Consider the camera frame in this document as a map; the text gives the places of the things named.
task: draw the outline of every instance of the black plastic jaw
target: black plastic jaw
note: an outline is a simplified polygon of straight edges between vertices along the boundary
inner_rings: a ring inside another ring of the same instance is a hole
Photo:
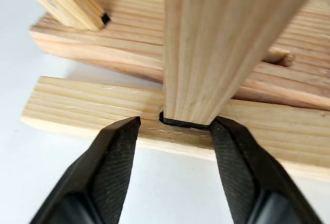
[[[115,224],[126,197],[140,117],[102,129],[64,173],[31,224]]]
[[[285,169],[245,126],[216,117],[210,131],[235,224],[322,223]]]

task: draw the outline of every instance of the wooden frame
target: wooden frame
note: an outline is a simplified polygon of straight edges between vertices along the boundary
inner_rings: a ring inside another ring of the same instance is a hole
[[[58,23],[49,14],[31,28],[48,53],[149,80],[163,81],[163,0],[98,0],[112,18],[94,33]],[[273,47],[295,56],[290,67],[260,62],[238,89],[240,100],[330,110],[330,7],[309,0]]]

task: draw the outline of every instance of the textured grip surface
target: textured grip surface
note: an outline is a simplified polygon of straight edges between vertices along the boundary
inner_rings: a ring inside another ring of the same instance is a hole
[[[138,125],[121,129],[96,172],[91,195],[105,224],[118,223],[133,165]]]
[[[256,142],[245,126],[216,117],[210,130],[235,224],[270,223],[263,221],[264,213],[271,223],[321,223],[284,168]],[[283,202],[288,203],[286,210],[292,211],[287,211],[287,215],[279,213],[278,207],[264,211],[267,204],[274,202],[275,195],[283,197]]]
[[[233,143],[227,129],[215,123],[213,145],[218,169],[235,224],[244,224],[253,209],[258,189],[243,156]]]

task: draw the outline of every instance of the black clamp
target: black clamp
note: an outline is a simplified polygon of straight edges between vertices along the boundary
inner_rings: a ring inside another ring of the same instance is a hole
[[[284,168],[248,129],[216,117],[210,126],[163,119],[166,124],[208,129],[235,224],[322,223]],[[64,173],[31,224],[117,224],[125,201],[140,118],[100,131]]]

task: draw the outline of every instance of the white background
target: white background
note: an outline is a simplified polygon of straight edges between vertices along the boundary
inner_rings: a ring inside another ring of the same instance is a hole
[[[0,0],[0,223],[28,223],[91,140],[25,125],[21,111],[40,75],[161,89],[160,84],[48,55],[28,33],[44,10]],[[294,178],[330,223],[330,183]],[[121,223],[233,223],[215,162],[138,148]]]

